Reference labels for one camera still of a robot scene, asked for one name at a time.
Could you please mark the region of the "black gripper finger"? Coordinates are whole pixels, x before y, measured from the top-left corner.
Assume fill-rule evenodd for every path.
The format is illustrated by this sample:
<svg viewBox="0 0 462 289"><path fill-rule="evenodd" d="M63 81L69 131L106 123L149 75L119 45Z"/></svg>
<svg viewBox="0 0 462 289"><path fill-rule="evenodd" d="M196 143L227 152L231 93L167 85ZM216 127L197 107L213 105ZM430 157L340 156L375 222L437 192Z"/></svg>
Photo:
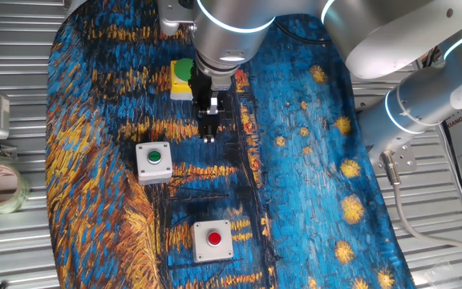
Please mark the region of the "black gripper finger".
<svg viewBox="0 0 462 289"><path fill-rule="evenodd" d="M210 119L210 132L213 135L217 134L220 125L220 113L222 111L221 101L217 96L212 96L210 99L209 119Z"/></svg>
<svg viewBox="0 0 462 289"><path fill-rule="evenodd" d="M215 132L215 116L208 115L206 112L199 111L197 113L198 132L200 138L206 143L213 143Z"/></svg>

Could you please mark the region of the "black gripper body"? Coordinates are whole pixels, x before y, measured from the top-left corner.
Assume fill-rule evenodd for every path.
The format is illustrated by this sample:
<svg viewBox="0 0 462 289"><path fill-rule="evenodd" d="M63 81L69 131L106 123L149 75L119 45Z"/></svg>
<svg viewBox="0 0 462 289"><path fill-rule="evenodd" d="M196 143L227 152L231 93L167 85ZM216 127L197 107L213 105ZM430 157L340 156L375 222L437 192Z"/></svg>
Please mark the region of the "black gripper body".
<svg viewBox="0 0 462 289"><path fill-rule="evenodd" d="M224 97L225 91L218 91L212 89L212 78L204 74L199 67L194 64L191 68L191 78L188 85L192 91L192 103L195 114L199 111L209 114L210 99L212 96L217 96L221 101L222 111L224 111Z"/></svg>

